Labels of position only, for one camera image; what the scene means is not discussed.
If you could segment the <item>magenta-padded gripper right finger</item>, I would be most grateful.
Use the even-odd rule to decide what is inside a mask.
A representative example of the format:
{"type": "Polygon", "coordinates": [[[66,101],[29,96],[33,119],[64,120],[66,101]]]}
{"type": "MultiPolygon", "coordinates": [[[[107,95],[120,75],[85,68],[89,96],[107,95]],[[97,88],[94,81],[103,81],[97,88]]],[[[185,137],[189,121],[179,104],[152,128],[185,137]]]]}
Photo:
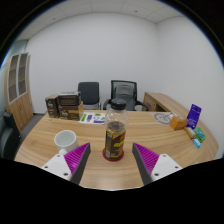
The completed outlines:
{"type": "Polygon", "coordinates": [[[182,169],[182,167],[167,154],[157,154],[137,143],[133,144],[132,153],[135,157],[144,185],[148,185],[149,183],[182,169]]]}

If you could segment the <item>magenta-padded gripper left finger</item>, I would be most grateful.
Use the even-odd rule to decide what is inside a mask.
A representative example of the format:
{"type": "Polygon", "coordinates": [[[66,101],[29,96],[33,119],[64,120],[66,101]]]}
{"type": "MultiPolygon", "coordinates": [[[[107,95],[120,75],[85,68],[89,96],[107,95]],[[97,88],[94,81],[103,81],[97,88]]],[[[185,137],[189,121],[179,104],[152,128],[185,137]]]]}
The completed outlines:
{"type": "Polygon", "coordinates": [[[78,185],[90,153],[90,144],[86,143],[66,154],[56,154],[42,169],[78,185]]]}

